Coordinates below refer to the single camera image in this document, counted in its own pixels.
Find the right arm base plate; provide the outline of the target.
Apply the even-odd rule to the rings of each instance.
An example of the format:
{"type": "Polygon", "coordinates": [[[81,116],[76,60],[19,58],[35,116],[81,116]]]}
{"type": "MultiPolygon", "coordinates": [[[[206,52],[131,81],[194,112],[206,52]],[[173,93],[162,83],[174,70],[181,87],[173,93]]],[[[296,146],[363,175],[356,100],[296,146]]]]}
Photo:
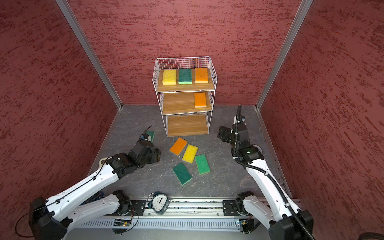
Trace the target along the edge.
{"type": "Polygon", "coordinates": [[[243,217],[249,217],[251,214],[240,212],[240,206],[242,205],[243,201],[238,200],[223,200],[223,213],[226,217],[236,217],[236,216],[243,216],[243,217]]]}

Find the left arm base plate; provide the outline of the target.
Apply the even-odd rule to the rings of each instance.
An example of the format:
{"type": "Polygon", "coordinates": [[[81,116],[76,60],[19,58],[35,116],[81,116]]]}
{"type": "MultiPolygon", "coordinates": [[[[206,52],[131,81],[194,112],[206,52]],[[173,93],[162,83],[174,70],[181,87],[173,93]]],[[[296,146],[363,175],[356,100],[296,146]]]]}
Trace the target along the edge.
{"type": "Polygon", "coordinates": [[[146,206],[146,200],[131,200],[128,207],[129,211],[127,212],[127,216],[131,216],[133,212],[135,212],[134,215],[137,214],[139,217],[143,216],[146,206]]]}

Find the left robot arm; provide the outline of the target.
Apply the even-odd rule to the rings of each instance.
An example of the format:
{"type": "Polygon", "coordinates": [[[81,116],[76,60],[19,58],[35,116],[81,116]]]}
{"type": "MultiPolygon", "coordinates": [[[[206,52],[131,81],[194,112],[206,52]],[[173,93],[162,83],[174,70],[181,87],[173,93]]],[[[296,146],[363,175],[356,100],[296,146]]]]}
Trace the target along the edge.
{"type": "Polygon", "coordinates": [[[29,226],[36,240],[61,240],[75,227],[109,214],[133,214],[130,198],[118,190],[100,200],[86,200],[103,188],[146,164],[160,161],[161,151],[149,140],[138,140],[128,153],[108,157],[93,174],[48,199],[39,197],[30,204],[29,226]]]}

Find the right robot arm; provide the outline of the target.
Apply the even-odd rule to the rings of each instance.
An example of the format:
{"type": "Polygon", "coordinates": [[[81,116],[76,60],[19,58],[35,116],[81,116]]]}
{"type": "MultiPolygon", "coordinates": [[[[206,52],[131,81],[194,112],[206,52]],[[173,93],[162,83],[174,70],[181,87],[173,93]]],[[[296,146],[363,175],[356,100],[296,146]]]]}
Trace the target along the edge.
{"type": "Polygon", "coordinates": [[[314,219],[302,211],[273,176],[261,149],[251,144],[246,124],[219,127],[218,138],[229,143],[236,163],[245,168],[263,193],[267,204],[251,192],[238,194],[238,212],[251,214],[268,231],[272,240],[313,240],[314,219]]]}

